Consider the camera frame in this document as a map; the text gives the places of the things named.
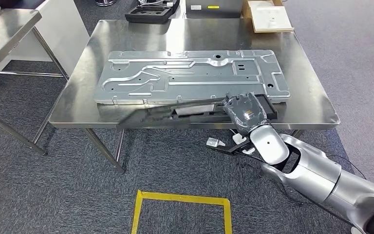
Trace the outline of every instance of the stamped metal plate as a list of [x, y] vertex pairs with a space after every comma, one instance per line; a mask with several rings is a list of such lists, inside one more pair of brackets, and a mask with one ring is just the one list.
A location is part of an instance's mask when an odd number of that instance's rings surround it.
[[113, 51], [94, 99], [101, 104], [172, 104], [226, 93], [266, 94], [272, 103], [290, 98], [271, 50]]

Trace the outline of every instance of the black tray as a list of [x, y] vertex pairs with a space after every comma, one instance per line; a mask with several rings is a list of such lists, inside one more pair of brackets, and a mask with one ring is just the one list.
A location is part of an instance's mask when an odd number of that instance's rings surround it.
[[135, 23], [166, 23], [172, 14], [171, 7], [145, 5], [132, 9], [125, 14], [125, 19]]

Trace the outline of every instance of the metal rod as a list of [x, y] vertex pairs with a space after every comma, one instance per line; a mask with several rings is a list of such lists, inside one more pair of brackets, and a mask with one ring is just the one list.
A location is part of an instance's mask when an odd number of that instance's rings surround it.
[[93, 142], [93, 144], [101, 151], [101, 153], [114, 165], [114, 167], [118, 170], [119, 173], [124, 173], [125, 170], [121, 167], [121, 165], [115, 161], [114, 157], [108, 151], [107, 147], [102, 143], [102, 141], [98, 138], [95, 132], [90, 128], [85, 128], [84, 132], [87, 134], [88, 138]]
[[14, 71], [0, 71], [0, 75], [28, 76], [28, 77], [57, 77], [57, 78], [64, 77], [62, 74], [56, 74], [56, 73], [14, 72]]
[[55, 63], [55, 65], [58, 67], [59, 71], [61, 74], [64, 76], [64, 78], [68, 81], [70, 78], [67, 72], [64, 70], [62, 67], [61, 63], [59, 63], [58, 59], [55, 57], [54, 53], [52, 52], [51, 48], [49, 45], [46, 43], [44, 38], [42, 37], [41, 33], [38, 32], [38, 29], [36, 27], [32, 28], [32, 32], [34, 33], [35, 37], [38, 39], [38, 41], [41, 43], [42, 47], [48, 54], [48, 56], [51, 58], [51, 60]]
[[44, 132], [46, 125], [48, 125], [48, 119], [51, 116], [52, 111], [54, 110], [54, 107], [55, 106], [52, 106], [51, 110], [46, 115], [44, 121], [41, 123], [41, 126], [38, 129], [38, 132], [35, 134], [35, 137], [34, 137], [34, 140], [33, 140], [34, 144], [36, 144], [39, 141], [39, 139], [41, 138], [42, 133]]
[[61, 94], [58, 95], [58, 97], [56, 98], [54, 104], [52, 105], [51, 109], [49, 110], [48, 114], [46, 115], [44, 121], [41, 123], [41, 126], [40, 126], [39, 129], [38, 129], [38, 132], [35, 134], [35, 137], [34, 137], [34, 144], [36, 144], [36, 143], [39, 141], [39, 139], [41, 138], [41, 135], [42, 135], [42, 133], [44, 132], [46, 125], [48, 125], [49, 117], [51, 117], [51, 114], [52, 114], [52, 112], [53, 112], [54, 109], [55, 109], [55, 105], [58, 103], [58, 100], [59, 100], [60, 98], [61, 98]]
[[32, 143], [30, 140], [28, 140], [26, 137], [22, 136], [20, 133], [15, 131], [13, 128], [8, 126], [6, 123], [4, 123], [2, 120], [0, 120], [0, 127], [5, 130], [7, 133], [11, 134], [13, 137], [27, 145], [29, 148], [35, 150], [40, 155], [44, 155], [45, 151], [38, 147], [36, 144]]
[[294, 130], [292, 133], [292, 137], [299, 138], [304, 133], [304, 130]]
[[121, 146], [122, 146], [123, 139], [124, 139], [124, 129], [121, 130], [120, 139], [118, 139], [117, 150], [115, 154], [115, 161], [117, 162], [120, 160]]

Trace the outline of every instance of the white cable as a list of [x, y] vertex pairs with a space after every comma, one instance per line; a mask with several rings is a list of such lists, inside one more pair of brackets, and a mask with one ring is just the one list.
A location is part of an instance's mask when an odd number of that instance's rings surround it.
[[141, 4], [140, 6], [153, 5], [153, 4], [157, 4], [157, 3], [160, 3], [160, 2], [164, 2], [164, 1], [165, 1], [165, 0], [159, 0], [159, 1], [156, 1], [156, 2], [144, 3], [144, 4]]

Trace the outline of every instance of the robot forearm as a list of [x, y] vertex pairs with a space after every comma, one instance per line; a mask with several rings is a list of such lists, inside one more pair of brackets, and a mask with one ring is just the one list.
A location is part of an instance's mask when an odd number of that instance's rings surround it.
[[362, 233], [374, 234], [374, 183], [342, 170], [309, 144], [289, 135], [280, 137], [299, 158], [289, 173], [268, 164], [262, 165], [263, 171], [313, 201], [329, 204]]

